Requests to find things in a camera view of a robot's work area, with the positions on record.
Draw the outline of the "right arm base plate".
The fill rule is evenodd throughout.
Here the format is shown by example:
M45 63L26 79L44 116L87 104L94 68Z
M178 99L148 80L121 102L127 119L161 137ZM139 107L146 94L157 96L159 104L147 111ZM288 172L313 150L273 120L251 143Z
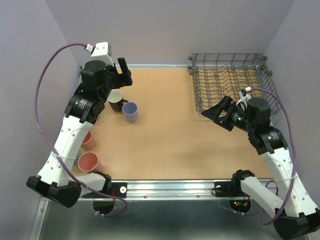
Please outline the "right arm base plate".
M233 181L216 181L211 193L218 198L244 197L246 194L241 190L239 183Z

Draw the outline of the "lavender plastic cup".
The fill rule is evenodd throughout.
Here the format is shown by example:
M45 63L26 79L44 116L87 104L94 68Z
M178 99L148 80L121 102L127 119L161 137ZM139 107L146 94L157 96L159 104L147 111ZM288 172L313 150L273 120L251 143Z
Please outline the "lavender plastic cup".
M126 102L122 106L122 112L129 123L135 123L138 120L138 106L134 102Z

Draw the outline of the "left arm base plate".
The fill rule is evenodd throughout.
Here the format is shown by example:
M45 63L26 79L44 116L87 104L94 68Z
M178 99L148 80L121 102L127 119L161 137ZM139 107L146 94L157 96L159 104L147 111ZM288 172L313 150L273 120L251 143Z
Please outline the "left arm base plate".
M103 187L103 189L100 191L100 193L110 195L110 196L115 196L119 198L126 198L127 197L127 182L115 182L115 181L110 181L109 183L106 184L106 186ZM104 198L100 194L96 194L94 192L89 192L85 195L82 196L85 199L101 199Z

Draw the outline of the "black mug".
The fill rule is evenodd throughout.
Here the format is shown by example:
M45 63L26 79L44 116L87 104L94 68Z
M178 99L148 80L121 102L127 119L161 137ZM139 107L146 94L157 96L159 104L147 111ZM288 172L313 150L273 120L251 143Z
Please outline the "black mug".
M115 112L121 112L123 105L128 102L124 99L123 93L117 89L110 92L107 101Z

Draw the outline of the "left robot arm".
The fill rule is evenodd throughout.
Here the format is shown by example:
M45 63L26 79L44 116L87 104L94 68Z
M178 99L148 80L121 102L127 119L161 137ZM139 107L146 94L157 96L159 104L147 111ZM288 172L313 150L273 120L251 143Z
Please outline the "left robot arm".
M38 174L30 176L26 182L34 192L67 208L90 192L118 200L111 189L111 177L101 170L84 178L71 173L83 140L105 109L111 90L133 83L125 58L117 60L121 73L114 65L101 60L91 60L84 65L80 72L82 82L66 106L57 140L49 144L50 155Z

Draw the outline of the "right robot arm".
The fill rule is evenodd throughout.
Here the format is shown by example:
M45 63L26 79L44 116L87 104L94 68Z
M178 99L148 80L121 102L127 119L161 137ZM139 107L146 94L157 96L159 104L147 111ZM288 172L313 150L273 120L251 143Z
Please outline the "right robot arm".
M278 193L272 193L249 170L237 170L230 181L215 183L217 197L252 197L272 219L278 235L291 240L320 228L320 209L295 172L283 134L271 126L271 107L263 98L252 97L245 109L229 96L204 110L204 117L231 131L237 127L248 134L250 144L272 173Z

